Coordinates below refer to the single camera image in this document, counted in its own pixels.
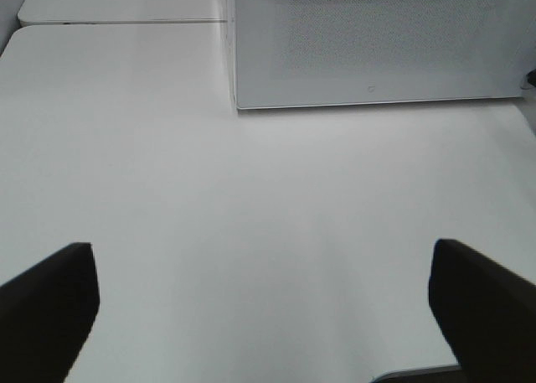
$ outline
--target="white wall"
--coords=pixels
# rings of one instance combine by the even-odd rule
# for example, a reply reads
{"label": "white wall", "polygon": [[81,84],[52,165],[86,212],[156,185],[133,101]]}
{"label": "white wall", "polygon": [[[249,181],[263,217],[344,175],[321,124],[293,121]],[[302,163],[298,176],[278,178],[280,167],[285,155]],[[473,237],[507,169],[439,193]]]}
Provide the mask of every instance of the white wall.
{"label": "white wall", "polygon": [[11,34],[20,27],[17,13],[23,2],[24,0],[0,0],[0,53]]}

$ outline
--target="perforated panel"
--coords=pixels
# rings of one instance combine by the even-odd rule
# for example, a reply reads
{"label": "perforated panel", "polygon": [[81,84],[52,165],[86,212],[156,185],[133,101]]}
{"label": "perforated panel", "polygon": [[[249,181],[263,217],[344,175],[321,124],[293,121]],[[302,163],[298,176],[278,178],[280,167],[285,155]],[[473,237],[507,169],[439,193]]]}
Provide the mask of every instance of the perforated panel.
{"label": "perforated panel", "polygon": [[316,74],[476,65],[497,0],[278,0],[282,68]]}
{"label": "perforated panel", "polygon": [[533,0],[235,4],[244,107],[515,96],[536,63]]}

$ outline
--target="white desk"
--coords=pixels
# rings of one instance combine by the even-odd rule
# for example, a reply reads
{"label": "white desk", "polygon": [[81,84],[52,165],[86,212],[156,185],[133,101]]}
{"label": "white desk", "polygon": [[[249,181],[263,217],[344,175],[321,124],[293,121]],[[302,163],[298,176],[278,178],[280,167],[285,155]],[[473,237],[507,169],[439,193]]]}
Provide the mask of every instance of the white desk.
{"label": "white desk", "polygon": [[21,24],[188,23],[224,18],[224,0],[26,0]]}
{"label": "white desk", "polygon": [[238,115],[220,24],[23,28],[0,59],[0,281],[91,241],[68,381],[366,383],[454,363],[453,237],[536,281],[536,140],[509,102]]}

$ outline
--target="white table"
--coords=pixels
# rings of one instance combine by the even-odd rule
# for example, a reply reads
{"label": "white table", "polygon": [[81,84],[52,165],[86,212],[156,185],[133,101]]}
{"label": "white table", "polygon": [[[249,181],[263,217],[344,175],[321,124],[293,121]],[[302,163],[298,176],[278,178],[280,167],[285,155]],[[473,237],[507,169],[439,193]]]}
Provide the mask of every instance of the white table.
{"label": "white table", "polygon": [[188,23],[224,19],[224,0],[26,0],[21,24]]}
{"label": "white table", "polygon": [[0,59],[0,281],[94,245],[68,381],[355,383],[455,360],[452,237],[536,281],[536,140],[509,102],[237,114],[221,24],[23,28]]}

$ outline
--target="tabletop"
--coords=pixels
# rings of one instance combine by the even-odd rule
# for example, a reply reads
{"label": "tabletop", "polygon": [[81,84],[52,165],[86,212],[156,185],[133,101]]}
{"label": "tabletop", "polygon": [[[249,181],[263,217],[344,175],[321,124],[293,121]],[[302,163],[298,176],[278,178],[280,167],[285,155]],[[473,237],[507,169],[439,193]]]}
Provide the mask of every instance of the tabletop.
{"label": "tabletop", "polygon": [[181,23],[224,19],[224,0],[26,0],[22,25],[52,23]]}
{"label": "tabletop", "polygon": [[0,281],[90,241],[67,381],[366,383],[455,359],[455,238],[536,281],[536,140],[510,101],[241,111],[223,24],[19,30],[0,59]]}

